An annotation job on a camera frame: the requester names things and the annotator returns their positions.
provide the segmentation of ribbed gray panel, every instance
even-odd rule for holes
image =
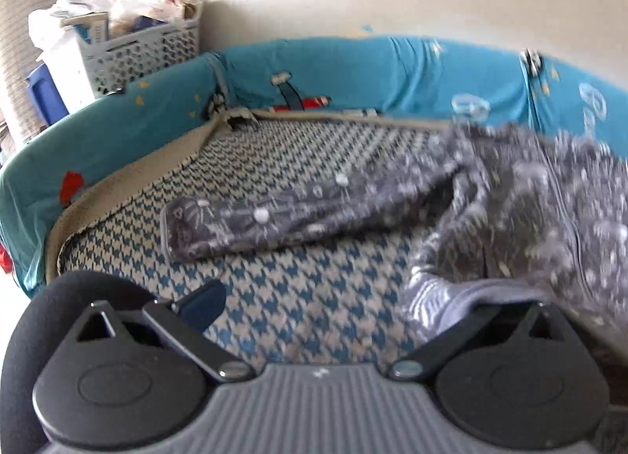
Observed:
[[[497,454],[454,428],[428,392],[372,365],[269,365],[222,385],[185,430],[133,454]],[[553,454],[592,454],[585,442]],[[83,454],[51,446],[43,454]]]

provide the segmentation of houndstooth pattern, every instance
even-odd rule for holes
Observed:
[[[421,148],[426,133],[365,123],[261,121],[212,140],[196,156],[78,232],[62,272],[92,269],[177,299],[204,279],[227,288],[225,313],[206,337],[256,368],[266,362],[386,365],[415,347],[398,296],[418,226],[282,250],[167,264],[159,214],[179,195],[244,198]]]

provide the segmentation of blue plastic object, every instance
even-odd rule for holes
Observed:
[[[26,81],[28,82],[26,91],[31,102],[48,123],[48,126],[52,126],[67,116],[68,109],[65,108],[64,101],[57,91],[57,86],[48,71],[48,66],[45,64],[39,66],[30,73]]]

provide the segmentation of plastic basket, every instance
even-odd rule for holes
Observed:
[[[129,82],[197,56],[200,15],[196,5],[194,18],[181,24],[158,25],[93,45],[68,30],[42,59],[74,113]]]

